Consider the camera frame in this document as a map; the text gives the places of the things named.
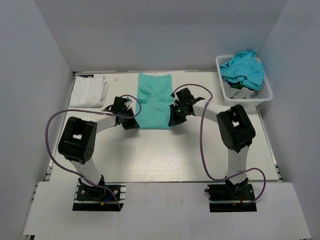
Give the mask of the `teal green t shirt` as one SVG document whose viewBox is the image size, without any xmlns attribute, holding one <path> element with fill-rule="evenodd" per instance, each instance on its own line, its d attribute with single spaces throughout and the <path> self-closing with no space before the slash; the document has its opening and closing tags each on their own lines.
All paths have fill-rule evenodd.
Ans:
<svg viewBox="0 0 320 240">
<path fill-rule="evenodd" d="M 142 130 L 168 130 L 170 120 L 170 105 L 174 99 L 172 76 L 138 75 L 136 108 L 142 106 L 136 120 Z"/>
</svg>

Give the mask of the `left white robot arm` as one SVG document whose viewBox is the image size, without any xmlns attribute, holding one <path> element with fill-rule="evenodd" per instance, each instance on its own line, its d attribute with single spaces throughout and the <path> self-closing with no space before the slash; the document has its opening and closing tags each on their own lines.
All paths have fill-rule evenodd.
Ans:
<svg viewBox="0 0 320 240">
<path fill-rule="evenodd" d="M 121 125 L 125 130 L 138 129 L 131 105 L 131 95 L 116 96 L 110 107 L 89 118 L 71 116 L 68 118 L 58 144 L 63 155 L 79 174 L 79 183 L 88 186 L 88 193 L 99 200 L 105 196 L 103 175 L 98 171 L 93 154 L 98 133 Z"/>
</svg>

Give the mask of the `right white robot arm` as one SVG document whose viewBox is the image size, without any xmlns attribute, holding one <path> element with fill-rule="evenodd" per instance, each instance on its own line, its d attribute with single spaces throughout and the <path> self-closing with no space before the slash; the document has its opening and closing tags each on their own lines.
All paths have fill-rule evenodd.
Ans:
<svg viewBox="0 0 320 240">
<path fill-rule="evenodd" d="M 248 183 L 247 156 L 256 131 L 242 105 L 221 106 L 207 101 L 201 104 L 204 97 L 195 98 L 185 87 L 171 96 L 174 103 L 170 105 L 169 127 L 187 121 L 188 116 L 200 117 L 200 156 L 207 176 L 216 182 L 230 183 L 225 188 L 226 195 L 236 200 L 244 193 L 242 184 Z M 209 174 L 204 155 L 203 133 L 204 120 L 217 123 L 223 144 L 227 148 L 228 167 L 224 178 L 214 178 Z"/>
</svg>

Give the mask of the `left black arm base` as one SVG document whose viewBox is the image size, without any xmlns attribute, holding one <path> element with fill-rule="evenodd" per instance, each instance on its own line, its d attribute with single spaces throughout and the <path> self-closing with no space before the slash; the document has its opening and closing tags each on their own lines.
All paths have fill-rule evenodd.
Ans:
<svg viewBox="0 0 320 240">
<path fill-rule="evenodd" d="M 112 183 L 105 186 L 113 192 L 122 208 L 125 203 L 126 184 Z M 103 189 L 99 195 L 92 197 L 84 186 L 77 183 L 72 210 L 74 212 L 119 212 L 121 209 L 108 190 Z"/>
</svg>

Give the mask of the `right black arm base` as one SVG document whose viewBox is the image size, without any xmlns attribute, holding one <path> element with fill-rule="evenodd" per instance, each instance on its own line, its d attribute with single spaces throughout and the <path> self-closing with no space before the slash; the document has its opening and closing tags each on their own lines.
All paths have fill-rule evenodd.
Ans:
<svg viewBox="0 0 320 240">
<path fill-rule="evenodd" d="M 257 211 L 255 202 L 248 204 L 255 199 L 252 184 L 241 189 L 235 196 L 231 196 L 225 184 L 210 184 L 204 192 L 208 196 L 211 213 L 248 213 Z"/>
</svg>

